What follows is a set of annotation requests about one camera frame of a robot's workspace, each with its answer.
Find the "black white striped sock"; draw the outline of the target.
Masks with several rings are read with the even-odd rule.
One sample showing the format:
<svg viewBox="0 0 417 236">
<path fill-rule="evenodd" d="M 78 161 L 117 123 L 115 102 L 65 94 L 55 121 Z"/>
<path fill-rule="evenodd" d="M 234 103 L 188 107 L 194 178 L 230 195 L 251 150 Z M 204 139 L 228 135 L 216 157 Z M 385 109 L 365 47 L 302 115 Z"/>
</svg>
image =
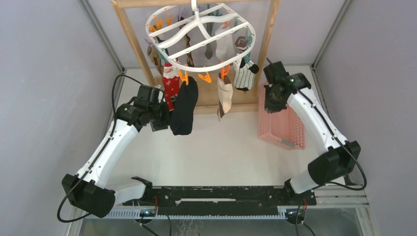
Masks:
<svg viewBox="0 0 417 236">
<path fill-rule="evenodd" d="M 234 86 L 237 90 L 244 92 L 252 90 L 255 81 L 255 75 L 259 72 L 258 65 L 252 61 L 245 62 L 241 59 L 233 63 L 235 69 Z"/>
</svg>

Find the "white round clip hanger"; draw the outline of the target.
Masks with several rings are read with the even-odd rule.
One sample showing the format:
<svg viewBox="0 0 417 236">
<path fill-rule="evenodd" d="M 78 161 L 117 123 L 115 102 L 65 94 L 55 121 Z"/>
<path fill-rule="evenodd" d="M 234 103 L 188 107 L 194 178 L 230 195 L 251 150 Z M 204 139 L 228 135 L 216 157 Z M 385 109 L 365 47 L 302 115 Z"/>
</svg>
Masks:
<svg viewBox="0 0 417 236">
<path fill-rule="evenodd" d="M 212 36 L 207 23 L 214 23 Z M 156 50 L 164 63 L 189 73 L 228 71 L 235 61 L 250 60 L 256 41 L 253 26 L 225 3 L 175 5 L 155 11 L 145 24 L 146 42 Z M 216 41 L 227 34 L 233 35 L 236 55 L 226 61 L 215 55 Z M 211 44 L 213 57 L 205 51 Z"/>
</svg>

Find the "pink plastic basket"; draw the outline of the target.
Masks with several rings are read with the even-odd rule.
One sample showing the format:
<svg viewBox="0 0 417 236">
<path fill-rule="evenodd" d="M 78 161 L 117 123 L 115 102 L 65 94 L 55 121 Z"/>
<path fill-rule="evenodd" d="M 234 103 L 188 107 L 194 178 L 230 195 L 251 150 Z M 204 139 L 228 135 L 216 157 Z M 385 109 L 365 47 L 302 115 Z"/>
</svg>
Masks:
<svg viewBox="0 0 417 236">
<path fill-rule="evenodd" d="M 305 149 L 304 125 L 292 108 L 276 113 L 265 110 L 265 85 L 259 88 L 258 138 L 286 150 Z"/>
</svg>

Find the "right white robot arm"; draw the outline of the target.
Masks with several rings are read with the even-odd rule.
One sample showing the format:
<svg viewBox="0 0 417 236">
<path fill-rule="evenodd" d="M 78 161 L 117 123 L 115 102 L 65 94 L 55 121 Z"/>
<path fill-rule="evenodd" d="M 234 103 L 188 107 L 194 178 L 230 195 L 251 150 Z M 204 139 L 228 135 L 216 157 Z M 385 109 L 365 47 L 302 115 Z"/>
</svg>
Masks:
<svg viewBox="0 0 417 236">
<path fill-rule="evenodd" d="M 268 82 L 264 86 L 265 111 L 294 110 L 313 138 L 319 155 L 305 171 L 284 184 L 286 202 L 296 205 L 305 192 L 333 183 L 360 167 L 357 159 L 361 147 L 357 141 L 350 142 L 332 123 L 303 73 L 289 74 L 280 61 L 270 63 L 263 72 Z"/>
</svg>

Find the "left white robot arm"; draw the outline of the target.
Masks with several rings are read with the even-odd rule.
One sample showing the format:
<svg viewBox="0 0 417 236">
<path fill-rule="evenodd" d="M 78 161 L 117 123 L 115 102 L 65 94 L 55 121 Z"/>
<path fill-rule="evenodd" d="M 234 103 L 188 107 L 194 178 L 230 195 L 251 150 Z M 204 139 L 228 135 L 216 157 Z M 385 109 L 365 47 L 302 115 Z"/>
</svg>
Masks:
<svg viewBox="0 0 417 236">
<path fill-rule="evenodd" d="M 132 177 L 122 184 L 108 183 L 110 173 L 128 144 L 146 125 L 152 131 L 168 128 L 170 114 L 163 90 L 141 85 L 137 96 L 116 109 L 107 136 L 75 175 L 66 174 L 62 186 L 69 203 L 103 218 L 116 205 L 136 199 L 148 205 L 154 198 L 151 182 Z"/>
</svg>

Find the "red christmas sock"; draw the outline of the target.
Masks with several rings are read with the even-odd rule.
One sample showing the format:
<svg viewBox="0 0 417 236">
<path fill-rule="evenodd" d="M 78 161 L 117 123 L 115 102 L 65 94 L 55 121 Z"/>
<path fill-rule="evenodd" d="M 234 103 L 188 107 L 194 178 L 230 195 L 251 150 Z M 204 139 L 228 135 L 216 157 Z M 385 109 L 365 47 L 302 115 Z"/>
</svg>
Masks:
<svg viewBox="0 0 417 236">
<path fill-rule="evenodd" d="M 164 64 L 162 81 L 165 93 L 165 100 L 167 102 L 169 111 L 172 111 L 174 109 L 172 97 L 176 97 L 178 95 L 180 88 L 180 78 L 178 70 L 170 63 Z"/>
</svg>

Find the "beige brown patch sock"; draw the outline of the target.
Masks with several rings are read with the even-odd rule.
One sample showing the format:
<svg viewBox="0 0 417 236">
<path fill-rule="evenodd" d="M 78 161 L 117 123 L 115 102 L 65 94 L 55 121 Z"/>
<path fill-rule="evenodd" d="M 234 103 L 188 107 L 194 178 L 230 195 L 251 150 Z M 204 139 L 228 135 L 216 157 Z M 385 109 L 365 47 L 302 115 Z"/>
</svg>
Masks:
<svg viewBox="0 0 417 236">
<path fill-rule="evenodd" d="M 221 121 L 232 107 L 233 85 L 227 75 L 225 75 L 223 79 L 219 77 L 217 81 L 217 89 L 219 100 L 217 116 L 218 120 Z"/>
</svg>

